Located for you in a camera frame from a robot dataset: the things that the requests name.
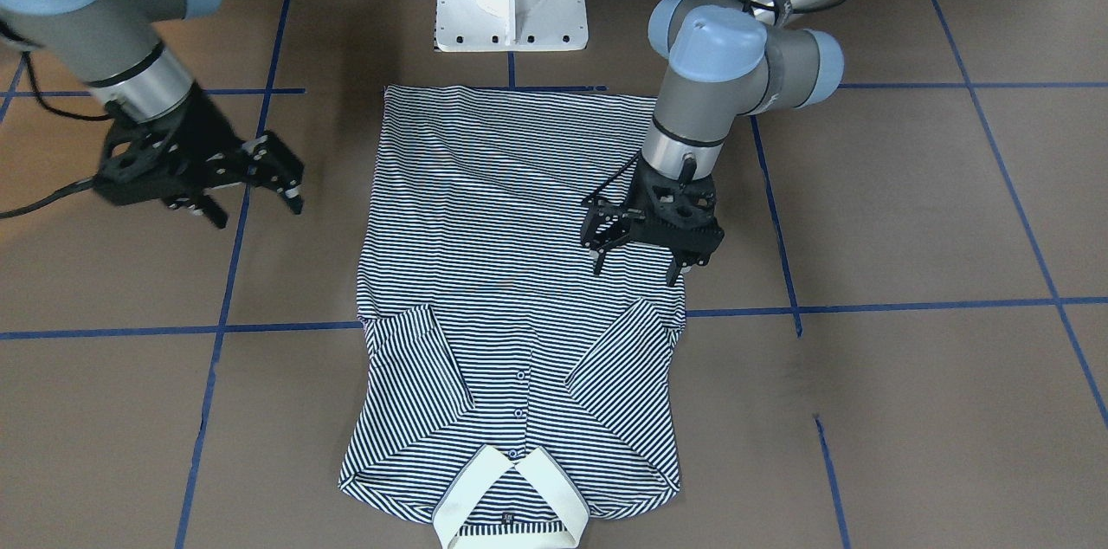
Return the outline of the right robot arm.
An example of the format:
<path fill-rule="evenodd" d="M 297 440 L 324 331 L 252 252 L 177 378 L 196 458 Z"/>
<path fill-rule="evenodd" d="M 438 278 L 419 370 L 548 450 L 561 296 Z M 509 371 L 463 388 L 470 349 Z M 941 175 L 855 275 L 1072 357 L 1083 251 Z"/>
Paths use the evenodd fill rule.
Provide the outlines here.
<path fill-rule="evenodd" d="M 44 49 L 103 106 L 106 141 L 96 172 L 23 207 L 13 218 L 79 191 L 116 206 L 158 201 L 216 227 L 227 213 L 211 190 L 232 185 L 280 195 L 302 211 L 304 165 L 271 131 L 245 141 L 222 115 L 155 23 L 209 16 L 222 0 L 3 0 L 3 42 L 24 62 Z"/>

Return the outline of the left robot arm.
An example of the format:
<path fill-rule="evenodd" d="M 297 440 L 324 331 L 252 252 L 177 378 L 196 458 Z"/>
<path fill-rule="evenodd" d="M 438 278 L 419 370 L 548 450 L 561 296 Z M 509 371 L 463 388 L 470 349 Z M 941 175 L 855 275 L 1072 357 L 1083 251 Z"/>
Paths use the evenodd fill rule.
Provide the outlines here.
<path fill-rule="evenodd" d="M 847 0 L 661 0 L 648 39 L 667 60 L 642 149 L 626 163 L 620 202 L 594 190 L 579 242 L 598 275 L 632 242 L 669 250 L 667 285 L 708 264 L 724 241 L 715 164 L 736 118 L 813 106 L 840 85 L 847 57 L 833 35 L 791 29 L 796 17 Z"/>

